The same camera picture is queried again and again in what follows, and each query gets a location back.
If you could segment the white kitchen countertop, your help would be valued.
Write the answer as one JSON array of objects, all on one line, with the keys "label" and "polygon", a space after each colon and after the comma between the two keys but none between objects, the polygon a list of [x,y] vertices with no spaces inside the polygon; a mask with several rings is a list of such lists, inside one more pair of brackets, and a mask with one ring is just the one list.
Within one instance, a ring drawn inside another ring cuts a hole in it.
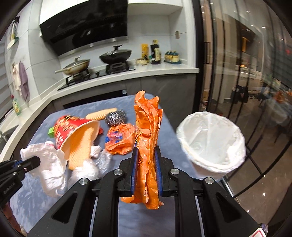
[{"label": "white kitchen countertop", "polygon": [[87,80],[74,86],[67,87],[60,90],[63,81],[58,81],[49,89],[47,89],[40,96],[33,99],[33,104],[23,109],[22,113],[17,116],[15,113],[6,117],[1,125],[1,131],[5,132],[12,127],[16,130],[12,133],[8,141],[6,142],[3,150],[1,151],[1,161],[9,160],[18,142],[27,131],[31,123],[37,118],[37,116],[43,111],[43,109],[53,100],[61,97],[71,95],[73,93],[90,89],[96,86],[103,86],[113,82],[125,81],[128,79],[136,79],[139,77],[150,77],[157,75],[171,75],[171,74],[196,74],[199,73],[199,68],[191,67],[185,64],[178,66],[162,63],[160,65],[146,65],[137,66],[133,71],[127,71],[123,73],[106,75],[98,77],[96,79]]}]

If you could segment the red crumpled plastic bag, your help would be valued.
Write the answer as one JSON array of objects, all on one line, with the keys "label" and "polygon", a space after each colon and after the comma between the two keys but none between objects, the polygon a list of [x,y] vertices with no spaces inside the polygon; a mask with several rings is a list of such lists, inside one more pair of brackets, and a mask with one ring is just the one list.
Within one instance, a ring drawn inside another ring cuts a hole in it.
[{"label": "red crumpled plastic bag", "polygon": [[103,133],[103,129],[100,127],[99,128],[99,133],[98,133],[98,135],[100,135],[100,134],[102,134]]}]

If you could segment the green dish soap bottle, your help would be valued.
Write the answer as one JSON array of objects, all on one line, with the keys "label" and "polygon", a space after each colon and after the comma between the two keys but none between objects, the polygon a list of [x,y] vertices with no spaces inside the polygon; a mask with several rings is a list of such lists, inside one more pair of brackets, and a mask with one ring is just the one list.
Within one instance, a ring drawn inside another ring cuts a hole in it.
[{"label": "green dish soap bottle", "polygon": [[18,100],[13,95],[11,95],[11,99],[12,99],[13,109],[14,109],[16,115],[19,116],[22,111],[21,111],[21,107],[18,103]]}]

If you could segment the black wok with lid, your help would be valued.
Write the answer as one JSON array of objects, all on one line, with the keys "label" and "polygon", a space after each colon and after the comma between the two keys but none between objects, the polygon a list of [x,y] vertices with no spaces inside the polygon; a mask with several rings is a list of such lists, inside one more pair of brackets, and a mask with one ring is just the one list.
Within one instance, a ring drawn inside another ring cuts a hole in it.
[{"label": "black wok with lid", "polygon": [[116,64],[126,62],[131,54],[132,50],[130,49],[120,49],[122,45],[116,45],[113,47],[113,50],[102,54],[99,58],[102,62],[106,64]]}]

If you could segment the dark soy sauce bottle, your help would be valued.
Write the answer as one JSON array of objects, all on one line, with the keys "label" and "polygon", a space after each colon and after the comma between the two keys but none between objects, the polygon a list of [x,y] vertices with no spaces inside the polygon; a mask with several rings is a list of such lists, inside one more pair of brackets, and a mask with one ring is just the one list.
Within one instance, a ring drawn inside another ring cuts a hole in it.
[{"label": "dark soy sauce bottle", "polygon": [[152,64],[160,64],[161,63],[161,53],[158,45],[158,40],[153,40],[150,45],[151,49],[151,63]]}]

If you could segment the white lined trash bin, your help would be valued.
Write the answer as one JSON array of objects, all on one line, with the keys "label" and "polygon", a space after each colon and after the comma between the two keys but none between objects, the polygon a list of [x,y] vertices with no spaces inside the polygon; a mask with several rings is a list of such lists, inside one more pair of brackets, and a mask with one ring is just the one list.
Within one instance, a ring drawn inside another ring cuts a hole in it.
[{"label": "white lined trash bin", "polygon": [[180,123],[176,135],[200,179],[210,176],[219,180],[245,161],[245,137],[224,116],[195,112]]}]

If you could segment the beige wok with lid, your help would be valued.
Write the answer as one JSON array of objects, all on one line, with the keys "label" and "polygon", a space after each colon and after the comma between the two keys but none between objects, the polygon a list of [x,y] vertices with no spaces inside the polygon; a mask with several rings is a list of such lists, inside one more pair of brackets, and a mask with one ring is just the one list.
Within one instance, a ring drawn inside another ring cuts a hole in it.
[{"label": "beige wok with lid", "polygon": [[67,65],[61,70],[55,71],[54,73],[55,74],[64,73],[65,75],[75,75],[87,70],[90,64],[90,59],[79,60],[79,58],[80,57],[76,57],[73,63]]}]

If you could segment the white paper towel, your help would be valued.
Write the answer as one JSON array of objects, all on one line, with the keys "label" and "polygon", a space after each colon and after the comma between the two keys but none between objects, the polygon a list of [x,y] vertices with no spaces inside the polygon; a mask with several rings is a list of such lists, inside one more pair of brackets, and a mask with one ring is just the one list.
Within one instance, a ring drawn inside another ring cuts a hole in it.
[{"label": "white paper towel", "polygon": [[20,155],[23,161],[37,156],[40,166],[29,173],[38,176],[44,193],[50,197],[61,197],[68,189],[68,180],[65,171],[67,161],[62,150],[56,149],[51,141],[31,144],[21,149]]}]

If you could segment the black gas stove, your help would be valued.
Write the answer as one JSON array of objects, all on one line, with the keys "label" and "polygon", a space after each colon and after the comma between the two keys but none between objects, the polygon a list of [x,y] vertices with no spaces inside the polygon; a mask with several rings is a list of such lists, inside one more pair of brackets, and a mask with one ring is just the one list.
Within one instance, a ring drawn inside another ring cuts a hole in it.
[{"label": "black gas stove", "polygon": [[65,84],[62,85],[58,89],[58,91],[63,90],[65,88],[68,88],[70,86],[74,86],[74,85],[79,84],[81,82],[96,79],[98,77],[104,77],[106,75],[134,71],[135,69],[136,69],[135,66],[129,62],[108,64],[108,65],[106,65],[105,69],[98,70],[98,71],[92,71],[92,70],[86,69],[83,72],[66,77]]}]

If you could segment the red instant noodle bowl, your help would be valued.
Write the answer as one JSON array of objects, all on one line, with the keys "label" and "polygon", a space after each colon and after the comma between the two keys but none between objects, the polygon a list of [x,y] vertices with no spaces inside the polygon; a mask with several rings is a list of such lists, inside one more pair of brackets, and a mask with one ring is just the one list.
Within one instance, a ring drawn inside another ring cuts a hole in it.
[{"label": "red instant noodle bowl", "polygon": [[86,128],[93,128],[93,134],[90,137],[90,143],[92,145],[99,134],[99,121],[79,118],[71,115],[62,116],[57,120],[54,126],[55,143],[57,149],[64,152],[66,160],[69,160],[70,138],[76,131],[78,131],[83,126],[85,126]]}]

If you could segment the orange blue snack wrapper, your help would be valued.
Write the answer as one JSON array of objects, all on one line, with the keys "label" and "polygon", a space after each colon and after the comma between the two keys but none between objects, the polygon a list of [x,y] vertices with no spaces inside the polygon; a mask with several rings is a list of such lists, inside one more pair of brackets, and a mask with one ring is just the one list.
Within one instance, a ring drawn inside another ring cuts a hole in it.
[{"label": "orange blue snack wrapper", "polygon": [[134,147],[136,128],[130,123],[112,126],[105,138],[105,149],[112,155],[125,155]]}]

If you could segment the green wasabi box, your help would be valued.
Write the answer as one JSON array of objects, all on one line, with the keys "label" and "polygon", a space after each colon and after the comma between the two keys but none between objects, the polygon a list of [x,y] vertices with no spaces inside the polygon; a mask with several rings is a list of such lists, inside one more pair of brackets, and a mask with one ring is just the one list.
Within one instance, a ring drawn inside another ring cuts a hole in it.
[{"label": "green wasabi box", "polygon": [[48,130],[48,136],[50,138],[54,138],[54,127],[51,127],[49,130]]}]

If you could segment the orange plastic bag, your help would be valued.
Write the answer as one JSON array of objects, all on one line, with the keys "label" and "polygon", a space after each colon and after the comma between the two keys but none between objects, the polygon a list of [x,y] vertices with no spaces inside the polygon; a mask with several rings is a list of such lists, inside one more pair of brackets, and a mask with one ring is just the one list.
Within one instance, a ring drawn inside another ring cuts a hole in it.
[{"label": "orange plastic bag", "polygon": [[163,110],[159,108],[159,97],[145,98],[145,91],[135,95],[136,146],[139,150],[135,191],[131,197],[122,197],[125,203],[143,203],[147,209],[159,209],[154,150],[157,145]]}]

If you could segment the chrome faucet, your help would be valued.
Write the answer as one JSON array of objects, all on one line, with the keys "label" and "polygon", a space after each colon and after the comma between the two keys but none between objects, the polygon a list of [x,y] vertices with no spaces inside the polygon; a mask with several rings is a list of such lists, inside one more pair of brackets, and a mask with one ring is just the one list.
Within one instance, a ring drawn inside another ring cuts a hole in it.
[{"label": "chrome faucet", "polygon": [[1,137],[1,139],[4,139],[4,140],[9,139],[9,136],[6,133],[3,133],[2,131],[0,131],[0,137]]}]

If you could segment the seasoning jar set on tray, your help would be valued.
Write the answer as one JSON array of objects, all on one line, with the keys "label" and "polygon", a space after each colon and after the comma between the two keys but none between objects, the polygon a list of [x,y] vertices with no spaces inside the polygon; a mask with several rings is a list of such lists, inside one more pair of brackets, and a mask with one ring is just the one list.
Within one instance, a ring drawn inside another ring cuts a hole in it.
[{"label": "seasoning jar set on tray", "polygon": [[175,65],[181,64],[179,53],[172,50],[168,50],[165,53],[164,61],[169,64],[175,64]]}]

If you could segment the steel wool scrubber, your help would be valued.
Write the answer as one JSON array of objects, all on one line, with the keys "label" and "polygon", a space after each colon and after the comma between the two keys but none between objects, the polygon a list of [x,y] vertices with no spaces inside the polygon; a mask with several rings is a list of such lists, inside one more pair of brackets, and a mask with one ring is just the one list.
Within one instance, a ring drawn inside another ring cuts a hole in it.
[{"label": "steel wool scrubber", "polygon": [[109,127],[118,126],[127,121],[126,112],[124,110],[110,112],[104,120]]}]

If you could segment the purple hanging towel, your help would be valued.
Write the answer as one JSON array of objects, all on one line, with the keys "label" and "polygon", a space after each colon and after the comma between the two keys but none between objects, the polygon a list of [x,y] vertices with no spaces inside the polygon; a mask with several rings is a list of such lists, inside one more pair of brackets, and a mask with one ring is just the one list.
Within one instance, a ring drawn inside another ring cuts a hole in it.
[{"label": "purple hanging towel", "polygon": [[28,85],[28,76],[26,74],[25,67],[22,62],[19,62],[19,77],[20,77],[20,89],[21,89],[21,96],[24,102],[27,102],[30,97],[29,85]]}]

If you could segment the white hanging cloth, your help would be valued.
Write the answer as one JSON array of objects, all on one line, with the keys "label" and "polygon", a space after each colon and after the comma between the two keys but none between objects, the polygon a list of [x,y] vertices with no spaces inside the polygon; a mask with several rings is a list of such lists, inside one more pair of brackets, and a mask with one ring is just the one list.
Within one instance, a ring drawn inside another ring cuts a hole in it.
[{"label": "white hanging cloth", "polygon": [[13,86],[14,89],[22,95],[21,91],[21,79],[19,74],[19,64],[14,64],[12,67],[12,78],[13,78]]}]

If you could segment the black range hood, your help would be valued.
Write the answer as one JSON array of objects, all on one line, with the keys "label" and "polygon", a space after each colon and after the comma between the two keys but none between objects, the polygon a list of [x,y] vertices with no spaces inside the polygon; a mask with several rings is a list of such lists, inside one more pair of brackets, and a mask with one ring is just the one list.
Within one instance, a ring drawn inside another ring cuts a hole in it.
[{"label": "black range hood", "polygon": [[85,1],[40,24],[43,40],[60,56],[91,43],[128,36],[127,1]]}]

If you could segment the wall outlet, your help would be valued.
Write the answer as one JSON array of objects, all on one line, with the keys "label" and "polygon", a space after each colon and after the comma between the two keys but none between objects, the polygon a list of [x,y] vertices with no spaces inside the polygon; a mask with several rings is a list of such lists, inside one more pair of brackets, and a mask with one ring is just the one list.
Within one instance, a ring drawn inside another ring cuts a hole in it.
[{"label": "wall outlet", "polygon": [[175,37],[176,37],[176,39],[179,39],[180,38],[180,32],[179,31],[176,31],[175,32]]}]

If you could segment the clear plastic bag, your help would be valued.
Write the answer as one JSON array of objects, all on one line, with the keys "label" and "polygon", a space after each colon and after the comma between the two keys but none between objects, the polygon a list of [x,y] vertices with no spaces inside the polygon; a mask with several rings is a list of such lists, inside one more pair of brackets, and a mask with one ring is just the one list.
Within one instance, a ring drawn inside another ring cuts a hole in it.
[{"label": "clear plastic bag", "polygon": [[97,158],[85,159],[80,167],[75,168],[68,180],[70,189],[81,178],[88,178],[90,181],[101,179],[109,170],[112,155],[107,150],[102,150]]}]

